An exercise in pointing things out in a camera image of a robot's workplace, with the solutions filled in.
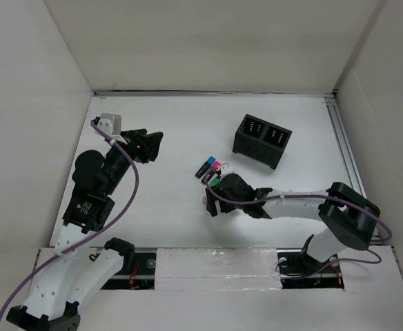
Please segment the black highlighter green cap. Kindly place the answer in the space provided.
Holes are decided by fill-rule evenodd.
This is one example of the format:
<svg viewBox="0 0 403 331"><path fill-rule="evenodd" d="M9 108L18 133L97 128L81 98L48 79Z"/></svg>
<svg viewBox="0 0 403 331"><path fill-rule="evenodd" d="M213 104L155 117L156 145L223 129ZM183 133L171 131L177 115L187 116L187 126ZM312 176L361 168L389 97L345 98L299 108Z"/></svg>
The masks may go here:
<svg viewBox="0 0 403 331"><path fill-rule="evenodd" d="M219 182L220 182L219 177L214 177L213 179L211 179L211 180L208 182L208 184L209 184L210 187L214 187L214 186L218 185Z"/></svg>

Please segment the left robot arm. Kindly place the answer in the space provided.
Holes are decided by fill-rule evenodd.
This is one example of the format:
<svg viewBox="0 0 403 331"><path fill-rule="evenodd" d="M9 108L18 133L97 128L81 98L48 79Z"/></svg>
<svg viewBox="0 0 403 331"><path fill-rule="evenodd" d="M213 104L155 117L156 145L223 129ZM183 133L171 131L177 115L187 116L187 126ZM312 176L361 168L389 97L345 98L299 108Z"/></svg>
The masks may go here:
<svg viewBox="0 0 403 331"><path fill-rule="evenodd" d="M118 272L132 270L133 244L112 238L87 265L89 246L114 225L108 220L115 205L111 196L127 170L154 161L163 136L145 129L125 131L120 137L104 134L110 144L107 154L87 150L77 157L74 188L53 256L23 280L27 283L41 274L28 298L8 311L9 323L22 330L76 330L81 314L102 286Z"/></svg>

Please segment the black highlighter blue cap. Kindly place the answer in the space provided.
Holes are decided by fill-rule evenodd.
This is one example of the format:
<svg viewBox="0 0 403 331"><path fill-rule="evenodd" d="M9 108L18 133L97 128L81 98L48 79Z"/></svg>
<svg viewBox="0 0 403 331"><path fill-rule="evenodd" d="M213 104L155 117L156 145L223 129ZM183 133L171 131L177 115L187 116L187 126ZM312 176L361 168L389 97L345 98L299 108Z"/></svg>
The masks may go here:
<svg viewBox="0 0 403 331"><path fill-rule="evenodd" d="M195 177L198 179L202 178L208 172L208 170L211 168L211 166L214 164L215 161L216 161L215 157L209 157L195 173Z"/></svg>

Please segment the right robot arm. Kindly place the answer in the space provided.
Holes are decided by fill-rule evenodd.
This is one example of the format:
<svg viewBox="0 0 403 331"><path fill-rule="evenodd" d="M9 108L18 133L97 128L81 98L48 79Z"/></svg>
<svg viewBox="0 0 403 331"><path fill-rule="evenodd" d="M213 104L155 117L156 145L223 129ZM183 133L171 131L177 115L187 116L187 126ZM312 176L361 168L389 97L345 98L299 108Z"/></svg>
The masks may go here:
<svg viewBox="0 0 403 331"><path fill-rule="evenodd" d="M310 235L299 253L279 263L281 270L292 274L321 270L347 248L367 251L380 215L374 204L343 183L310 193L283 192L253 188L233 172L207 182L206 209L212 217L241 210L254 219L321 221L325 229Z"/></svg>

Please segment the black highlighter pink cap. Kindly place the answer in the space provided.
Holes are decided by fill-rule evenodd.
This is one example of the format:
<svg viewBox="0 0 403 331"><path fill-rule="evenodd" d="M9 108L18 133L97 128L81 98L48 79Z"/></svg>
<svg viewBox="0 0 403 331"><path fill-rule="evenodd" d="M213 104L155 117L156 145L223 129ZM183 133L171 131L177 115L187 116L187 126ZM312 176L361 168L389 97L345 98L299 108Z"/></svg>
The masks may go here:
<svg viewBox="0 0 403 331"><path fill-rule="evenodd" d="M215 175L220 167L221 163L218 161L215 161L207 170L207 172L202 176L201 178L201 183L206 184L208 183Z"/></svg>

